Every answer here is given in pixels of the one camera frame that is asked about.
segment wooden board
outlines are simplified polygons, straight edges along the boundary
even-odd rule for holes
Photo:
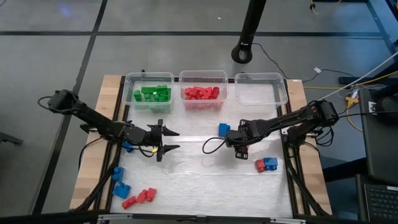
[[[304,87],[301,80],[287,80],[287,91],[290,99],[290,107],[292,111],[298,110],[307,104],[305,98]],[[306,142],[316,146],[315,138],[307,137]],[[300,158],[304,173],[304,181],[307,189],[311,192],[314,199],[321,205],[327,213],[331,214],[328,192],[326,191],[326,183],[323,179],[321,162],[319,153],[311,146],[300,146]],[[300,190],[295,184],[295,193],[297,198],[298,212],[304,214],[302,206],[302,198]]]
[[[121,76],[119,75],[105,75],[101,90],[99,91],[95,110],[109,119],[113,117],[114,107],[118,98],[120,80]],[[87,142],[96,138],[99,138],[98,133],[90,133]],[[85,149],[75,184],[75,191],[73,192],[70,202],[70,208],[77,208],[98,183],[104,160],[105,148],[106,141],[100,140]],[[100,208],[104,208],[108,187],[109,181],[104,187]]]
[[[95,110],[105,115],[109,119],[111,119],[113,116],[120,80],[121,76],[105,75],[99,93]],[[300,80],[287,80],[287,85],[292,110],[294,111],[305,106],[307,104],[307,100],[305,98],[302,82]],[[122,117],[122,113],[123,110],[120,110],[119,118]],[[98,137],[98,134],[91,133],[88,135],[87,142],[90,142]],[[307,138],[306,141],[315,145],[314,138]],[[79,206],[98,183],[105,154],[105,147],[106,141],[100,141],[86,149],[81,162],[78,178],[76,180],[75,191],[73,193],[70,208],[76,208]],[[314,196],[315,200],[317,200],[317,202],[322,206],[322,208],[331,214],[329,198],[326,191],[325,181],[323,180],[323,172],[318,152],[312,149],[310,146],[303,145],[300,147],[300,157],[307,188]],[[104,188],[100,208],[104,208],[108,187],[109,186],[107,184]],[[299,213],[303,213],[302,199],[297,186],[295,191],[297,195]]]

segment blue lego brick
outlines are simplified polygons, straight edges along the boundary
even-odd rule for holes
[[[218,136],[221,138],[225,138],[226,133],[231,129],[231,126],[228,124],[220,123],[218,125]]]
[[[124,168],[123,167],[115,167],[113,169],[113,175],[112,175],[113,181],[122,182],[123,174],[124,174]]]
[[[113,189],[113,194],[123,199],[126,199],[127,196],[129,195],[129,191],[130,191],[130,186],[124,183],[119,183],[119,185],[117,185]]]
[[[278,168],[278,160],[275,157],[263,158],[266,170],[276,170]]]
[[[125,148],[125,150],[128,152],[128,153],[130,153],[130,152],[132,152],[134,149],[132,148],[132,145],[130,145],[127,141],[125,141],[124,143],[123,143],[123,147]]]

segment pole base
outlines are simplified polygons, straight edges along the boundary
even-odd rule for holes
[[[238,43],[237,46],[232,49],[231,57],[236,63],[249,63],[253,58],[251,44],[241,45],[241,43]]]

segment empty plastic bin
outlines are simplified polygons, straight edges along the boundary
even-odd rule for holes
[[[169,72],[133,72],[126,76],[123,100],[137,110],[168,113],[172,106],[174,76]]]
[[[239,73],[235,76],[236,98],[242,105],[284,105],[284,79],[279,73]]]
[[[182,71],[179,82],[186,110],[220,110],[228,99],[228,76],[222,70]]]

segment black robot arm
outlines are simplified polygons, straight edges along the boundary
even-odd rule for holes
[[[227,147],[235,148],[235,157],[248,158],[247,147],[261,141],[271,132],[291,126],[288,130],[288,139],[291,144],[298,144],[305,136],[318,127],[332,126],[338,121],[338,115],[332,103],[327,101],[313,101],[307,106],[277,118],[263,120],[244,120],[239,123],[238,130],[226,133]]]
[[[155,125],[148,125],[150,131],[139,128],[131,124],[131,122],[115,122],[88,107],[79,100],[76,94],[68,90],[55,91],[55,94],[47,104],[48,107],[42,105],[41,107],[54,113],[71,114],[86,122],[87,124],[82,124],[80,127],[87,133],[90,129],[96,128],[99,135],[113,143],[127,141],[133,146],[157,147],[156,160],[158,162],[162,161],[162,156],[166,152],[180,147],[178,145],[163,145],[162,136],[178,136],[179,133],[175,133],[163,126],[162,119],[158,120]]]

